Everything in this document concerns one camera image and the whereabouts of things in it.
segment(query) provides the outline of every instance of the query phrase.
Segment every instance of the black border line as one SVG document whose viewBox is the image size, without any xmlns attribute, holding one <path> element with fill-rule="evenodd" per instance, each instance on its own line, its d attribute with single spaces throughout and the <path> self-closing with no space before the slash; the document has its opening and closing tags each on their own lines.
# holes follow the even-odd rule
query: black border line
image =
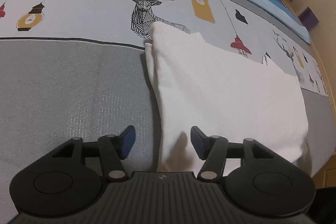
<svg viewBox="0 0 336 224">
<path fill-rule="evenodd" d="M 106 42 L 106 41 L 99 41 L 94 39 L 87 39 L 87 38 L 78 38 L 78 37 L 0 37 L 0 40 L 53 40 L 53 41 L 82 41 L 82 42 L 91 42 L 101 45 L 115 45 L 115 46 L 124 46 L 130 48 L 136 48 L 138 50 L 145 50 L 144 47 L 126 44 L 126 43 L 118 43 L 118 42 Z"/>
</svg>

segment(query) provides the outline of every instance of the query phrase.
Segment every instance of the white cloth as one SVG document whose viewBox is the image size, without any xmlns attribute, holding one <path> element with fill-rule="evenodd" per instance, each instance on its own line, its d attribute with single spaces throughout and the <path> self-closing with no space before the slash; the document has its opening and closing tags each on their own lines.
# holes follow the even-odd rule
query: white cloth
<svg viewBox="0 0 336 224">
<path fill-rule="evenodd" d="M 162 126 L 158 171 L 197 175 L 204 162 L 191 144 L 192 126 L 230 142 L 254 138 L 290 162 L 301 156 L 308 121 L 297 77 L 267 56 L 253 62 L 206 43 L 199 33 L 162 22 L 150 32 L 147 69 Z"/>
</svg>

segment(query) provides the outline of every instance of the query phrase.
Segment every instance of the purple object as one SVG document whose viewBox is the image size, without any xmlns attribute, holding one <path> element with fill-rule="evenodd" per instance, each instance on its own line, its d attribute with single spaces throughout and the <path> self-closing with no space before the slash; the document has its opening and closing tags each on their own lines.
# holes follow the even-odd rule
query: purple object
<svg viewBox="0 0 336 224">
<path fill-rule="evenodd" d="M 299 15 L 299 19 L 308 31 L 311 31 L 319 23 L 316 15 L 309 7 Z"/>
</svg>

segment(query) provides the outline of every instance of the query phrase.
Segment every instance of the bed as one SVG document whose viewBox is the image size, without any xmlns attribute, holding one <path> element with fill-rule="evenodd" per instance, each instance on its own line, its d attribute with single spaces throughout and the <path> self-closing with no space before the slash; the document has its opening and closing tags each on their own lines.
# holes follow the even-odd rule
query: bed
<svg viewBox="0 0 336 224">
<path fill-rule="evenodd" d="M 254 62 L 267 53 L 284 72 L 301 78 L 309 131 L 296 164 L 314 175 L 334 151 L 332 109 L 309 34 L 278 0 L 0 4 L 1 223 L 16 215 L 11 178 L 73 136 L 93 141 L 132 124 L 137 137 L 124 160 L 127 171 L 156 170 L 161 125 L 144 56 L 153 20 L 198 31 L 214 46 Z"/>
</svg>

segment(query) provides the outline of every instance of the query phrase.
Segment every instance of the folded white fabric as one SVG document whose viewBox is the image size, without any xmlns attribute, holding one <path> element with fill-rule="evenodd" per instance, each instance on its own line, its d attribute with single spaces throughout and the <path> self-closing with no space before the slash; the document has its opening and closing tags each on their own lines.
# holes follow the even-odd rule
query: folded white fabric
<svg viewBox="0 0 336 224">
<path fill-rule="evenodd" d="M 290 162 L 301 156 L 308 121 L 297 77 L 270 59 L 253 62 L 162 22 L 151 26 L 151 37 L 145 49 L 162 126 L 158 171 L 197 175 L 204 162 L 191 144 L 192 126 L 230 142 L 254 138 Z"/>
</svg>

